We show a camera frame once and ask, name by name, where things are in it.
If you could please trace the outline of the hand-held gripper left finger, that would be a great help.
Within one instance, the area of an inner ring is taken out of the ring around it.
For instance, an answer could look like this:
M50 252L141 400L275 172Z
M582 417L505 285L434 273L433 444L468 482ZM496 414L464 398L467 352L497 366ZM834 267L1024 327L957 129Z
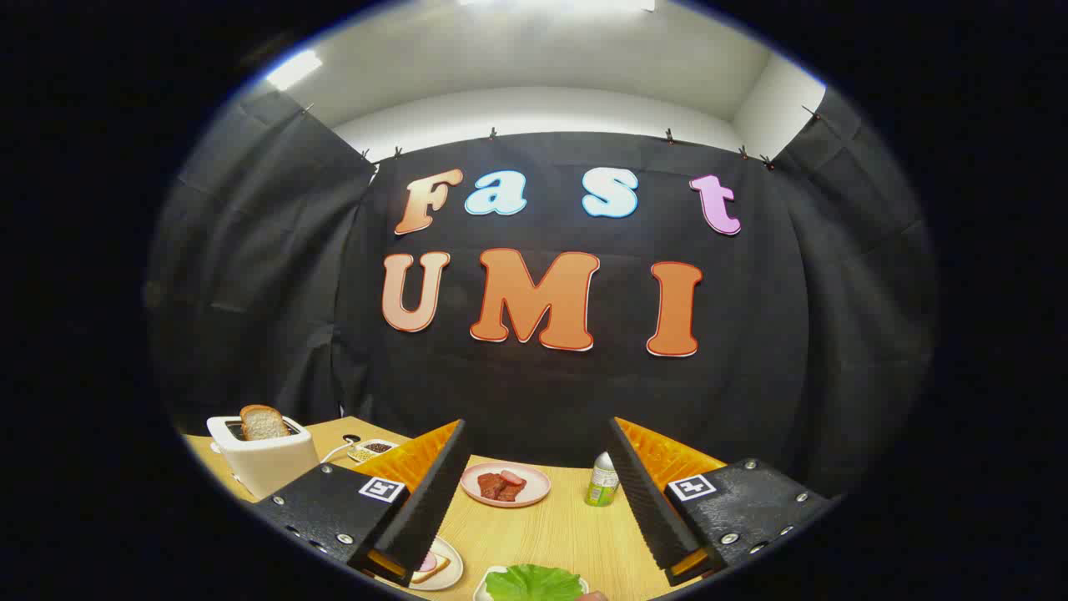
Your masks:
M465 470L466 423L454 420L351 469L309 469L251 508L333 562L407 586Z

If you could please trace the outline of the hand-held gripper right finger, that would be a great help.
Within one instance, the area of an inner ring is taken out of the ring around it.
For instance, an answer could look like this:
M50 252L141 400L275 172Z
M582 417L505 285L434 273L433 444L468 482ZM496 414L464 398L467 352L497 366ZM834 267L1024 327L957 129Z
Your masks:
M672 586L751 562L835 506L763 460L726 463L630 420L610 420L607 454Z

